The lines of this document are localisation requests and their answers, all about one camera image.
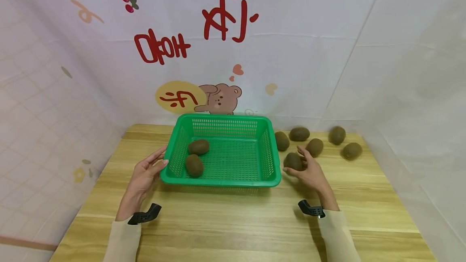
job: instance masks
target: bear illustration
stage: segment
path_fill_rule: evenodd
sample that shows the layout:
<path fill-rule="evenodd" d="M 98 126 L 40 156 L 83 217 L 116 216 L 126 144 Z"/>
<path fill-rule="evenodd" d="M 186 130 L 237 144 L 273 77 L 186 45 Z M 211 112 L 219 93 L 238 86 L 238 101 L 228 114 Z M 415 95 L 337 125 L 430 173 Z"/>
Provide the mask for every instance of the bear illustration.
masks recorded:
<path fill-rule="evenodd" d="M 220 83 L 217 85 L 199 86 L 207 96 L 207 103 L 202 106 L 196 106 L 196 112 L 210 112 L 211 114 L 231 114 L 238 105 L 238 97 L 241 96 L 241 88 L 237 86 L 228 86 Z"/>

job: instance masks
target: kiwi fruit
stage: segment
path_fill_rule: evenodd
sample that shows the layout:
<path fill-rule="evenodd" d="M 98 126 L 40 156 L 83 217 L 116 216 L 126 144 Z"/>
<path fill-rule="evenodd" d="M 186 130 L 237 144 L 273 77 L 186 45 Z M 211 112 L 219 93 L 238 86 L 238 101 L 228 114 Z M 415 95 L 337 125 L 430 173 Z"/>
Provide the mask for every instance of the kiwi fruit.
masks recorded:
<path fill-rule="evenodd" d="M 288 153 L 288 155 L 286 155 L 285 160 L 283 161 L 283 166 L 298 171 L 303 170 L 303 163 L 301 162 L 301 157 L 295 152 L 291 152 Z"/>
<path fill-rule="evenodd" d="M 334 145 L 340 145 L 343 143 L 346 137 L 346 131 L 344 128 L 337 126 L 333 127 L 328 133 L 328 141 Z"/>
<path fill-rule="evenodd" d="M 286 151 L 290 146 L 290 140 L 288 140 L 288 137 L 282 131 L 277 131 L 275 133 L 275 140 L 279 151 Z"/>
<path fill-rule="evenodd" d="M 306 150 L 309 151 L 312 157 L 317 157 L 322 153 L 323 142 L 321 139 L 312 139 L 306 146 Z"/>
<path fill-rule="evenodd" d="M 309 130 L 305 127 L 295 127 L 290 131 L 290 140 L 297 142 L 305 141 L 310 134 Z"/>
<path fill-rule="evenodd" d="M 196 154 L 191 154 L 186 157 L 186 171 L 191 177 L 199 177 L 203 173 L 203 163 L 201 158 Z"/>
<path fill-rule="evenodd" d="M 206 139 L 197 139 L 188 145 L 189 154 L 203 155 L 210 149 L 210 144 Z"/>
<path fill-rule="evenodd" d="M 353 161 L 362 154 L 362 147 L 358 143 L 349 143 L 346 145 L 343 150 L 341 150 L 341 155 L 343 158 L 349 161 Z"/>

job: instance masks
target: basket rim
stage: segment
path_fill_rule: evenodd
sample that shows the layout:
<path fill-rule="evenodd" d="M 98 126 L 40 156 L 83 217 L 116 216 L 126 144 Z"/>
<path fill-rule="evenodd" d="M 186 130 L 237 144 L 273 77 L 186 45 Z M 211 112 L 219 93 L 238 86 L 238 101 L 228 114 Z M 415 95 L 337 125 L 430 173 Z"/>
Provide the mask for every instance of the basket rim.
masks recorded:
<path fill-rule="evenodd" d="M 248 181 L 248 180 L 209 180 L 209 179 L 195 179 L 195 178 L 178 178 L 178 177 L 169 177 L 167 175 L 168 168 L 164 168 L 160 172 L 160 179 L 163 182 L 168 184 L 179 184 L 179 185 L 199 185 L 199 186 L 236 186 L 236 187 L 275 187 L 282 180 L 282 173 L 280 170 L 280 158 L 278 155 L 278 150 L 274 150 L 273 144 L 275 143 L 275 131 L 272 127 L 272 122 L 269 118 L 259 115 L 226 115 L 226 114 L 182 114 L 178 117 L 178 120 L 175 124 L 175 127 L 170 136 L 168 146 L 165 152 L 164 159 L 170 159 L 172 152 L 174 150 L 174 144 L 178 137 L 178 131 L 180 131 L 182 120 L 185 118 L 215 118 L 215 119 L 231 119 L 231 118 L 241 118 L 242 120 L 257 120 L 262 119 L 267 123 L 267 129 L 269 130 L 269 140 L 272 145 L 272 161 L 273 167 L 276 171 L 276 178 L 269 181 Z"/>

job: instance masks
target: cream sleeve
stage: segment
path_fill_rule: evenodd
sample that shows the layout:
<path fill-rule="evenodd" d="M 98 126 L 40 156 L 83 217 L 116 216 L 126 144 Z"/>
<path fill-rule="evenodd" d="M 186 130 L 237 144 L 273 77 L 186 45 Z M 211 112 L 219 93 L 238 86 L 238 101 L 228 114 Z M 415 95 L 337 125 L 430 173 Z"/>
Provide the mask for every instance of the cream sleeve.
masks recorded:
<path fill-rule="evenodd" d="M 328 262 L 360 262 L 344 213 L 331 210 L 324 210 L 324 213 L 325 217 L 318 221 Z"/>
<path fill-rule="evenodd" d="M 112 223 L 104 262 L 136 261 L 139 239 L 141 238 L 141 224 L 128 225 L 129 219 Z"/>

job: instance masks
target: table surface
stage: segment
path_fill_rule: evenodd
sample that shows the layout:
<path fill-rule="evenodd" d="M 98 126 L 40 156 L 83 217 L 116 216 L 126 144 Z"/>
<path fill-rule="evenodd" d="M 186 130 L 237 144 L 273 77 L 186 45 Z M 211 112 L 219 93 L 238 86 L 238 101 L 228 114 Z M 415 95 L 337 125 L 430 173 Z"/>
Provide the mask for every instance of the table surface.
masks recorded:
<path fill-rule="evenodd" d="M 51 262 L 101 262 L 111 222 L 119 207 L 134 165 L 168 143 L 172 128 L 133 125 L 123 136 L 91 194 L 83 204 Z M 362 261 L 435 261 L 411 217 L 357 134 L 347 134 L 340 146 L 328 133 L 311 133 L 324 142 L 316 159 L 346 213 Z M 339 155 L 350 142 L 364 152 L 356 161 Z M 280 152 L 283 162 L 296 151 L 291 142 Z M 316 195 L 282 172 L 275 188 L 206 188 L 159 183 L 144 203 L 163 209 L 145 223 L 137 261 L 327 261 L 318 222 L 304 216 L 297 206 Z"/>

